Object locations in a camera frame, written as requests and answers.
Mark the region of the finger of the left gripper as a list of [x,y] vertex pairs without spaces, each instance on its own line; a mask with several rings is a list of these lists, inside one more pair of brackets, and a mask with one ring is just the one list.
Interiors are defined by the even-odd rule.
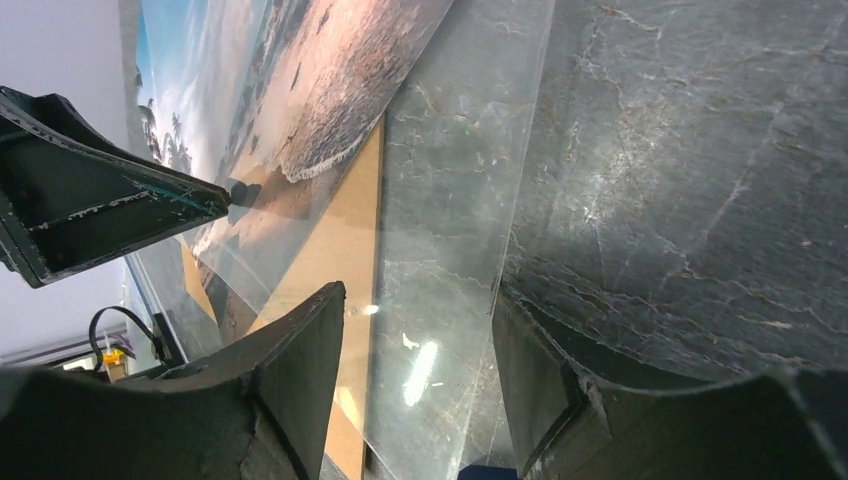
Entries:
[[1,89],[1,261],[41,288],[227,215],[224,188],[135,156],[69,100]]

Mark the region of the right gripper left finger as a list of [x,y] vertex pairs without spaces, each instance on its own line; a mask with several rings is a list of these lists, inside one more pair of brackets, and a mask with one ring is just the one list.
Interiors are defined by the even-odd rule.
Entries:
[[207,357],[116,383],[1,372],[5,479],[315,479],[343,339],[330,282]]

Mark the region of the beach landscape photo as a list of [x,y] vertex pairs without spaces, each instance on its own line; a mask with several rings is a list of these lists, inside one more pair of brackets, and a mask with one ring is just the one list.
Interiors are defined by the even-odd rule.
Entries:
[[447,1],[144,1],[152,158],[246,199],[192,230],[231,288],[271,290],[450,9]]

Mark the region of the brown cardboard backing board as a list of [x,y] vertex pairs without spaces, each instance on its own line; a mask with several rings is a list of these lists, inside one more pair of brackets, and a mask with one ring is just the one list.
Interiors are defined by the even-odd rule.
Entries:
[[369,377],[371,316],[375,311],[375,254],[384,140],[378,121],[293,263],[261,310],[248,308],[249,333],[266,327],[329,281],[346,287],[346,327],[339,385],[328,425],[325,452],[347,479],[365,476],[362,435]]

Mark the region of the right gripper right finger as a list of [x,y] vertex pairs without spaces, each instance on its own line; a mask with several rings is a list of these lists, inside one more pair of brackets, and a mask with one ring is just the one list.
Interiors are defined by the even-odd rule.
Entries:
[[704,382],[601,345],[507,292],[492,333],[522,479],[843,479],[847,374]]

